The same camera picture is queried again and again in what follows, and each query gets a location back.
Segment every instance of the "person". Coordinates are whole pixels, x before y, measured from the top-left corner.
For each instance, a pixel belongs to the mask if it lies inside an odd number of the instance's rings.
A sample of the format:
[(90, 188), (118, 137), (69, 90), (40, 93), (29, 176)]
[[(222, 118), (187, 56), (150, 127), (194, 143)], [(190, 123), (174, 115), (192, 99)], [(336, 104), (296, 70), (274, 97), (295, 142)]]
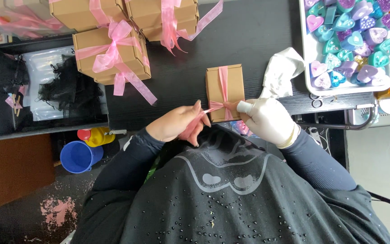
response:
[[(286, 162), (206, 115), (175, 140), (201, 103), (139, 131), (101, 171), (74, 234), (77, 243), (390, 243), (370, 195), (275, 99), (237, 109)], [(157, 170), (145, 181), (153, 163)]]

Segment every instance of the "hand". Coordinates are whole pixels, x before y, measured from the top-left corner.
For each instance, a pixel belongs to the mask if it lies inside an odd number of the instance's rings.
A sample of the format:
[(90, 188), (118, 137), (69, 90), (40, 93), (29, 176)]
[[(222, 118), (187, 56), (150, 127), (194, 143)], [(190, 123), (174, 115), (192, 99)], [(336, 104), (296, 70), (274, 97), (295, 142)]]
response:
[[(182, 106), (169, 111), (164, 116), (149, 124), (146, 130), (156, 140), (165, 142), (172, 141), (186, 129), (187, 125), (201, 111), (201, 101), (198, 100), (193, 106)], [(206, 114), (204, 114), (187, 139), (193, 146), (198, 146), (197, 136), (202, 131), (204, 124), (211, 127), (210, 120)]]
[(274, 98), (240, 101), (236, 107), (247, 127), (278, 148), (291, 146), (300, 133), (284, 106)]

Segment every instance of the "black table surface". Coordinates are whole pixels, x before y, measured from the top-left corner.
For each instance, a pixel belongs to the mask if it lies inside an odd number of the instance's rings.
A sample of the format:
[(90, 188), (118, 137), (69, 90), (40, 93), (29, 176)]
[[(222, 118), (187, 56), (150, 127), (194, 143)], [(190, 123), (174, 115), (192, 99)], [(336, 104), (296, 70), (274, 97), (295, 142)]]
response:
[[(199, 5), (200, 16), (215, 3)], [(202, 101), (208, 108), (205, 89), (207, 68), (242, 64), (245, 98), (258, 98), (264, 72), (273, 54), (288, 47), (302, 52), (298, 0), (237, 0), (224, 3), (223, 12), (193, 40), (179, 38), (173, 56), (160, 42), (148, 42), (147, 53), (152, 78), (145, 85), (157, 97), (151, 106), (131, 84), (124, 96), (114, 96), (114, 86), (106, 86), (109, 127), (111, 130), (140, 130), (168, 111)], [(292, 81), (293, 96), (280, 98), (292, 115), (355, 108), (373, 103), (371, 92), (325, 99), (322, 108), (313, 108), (302, 73)]]

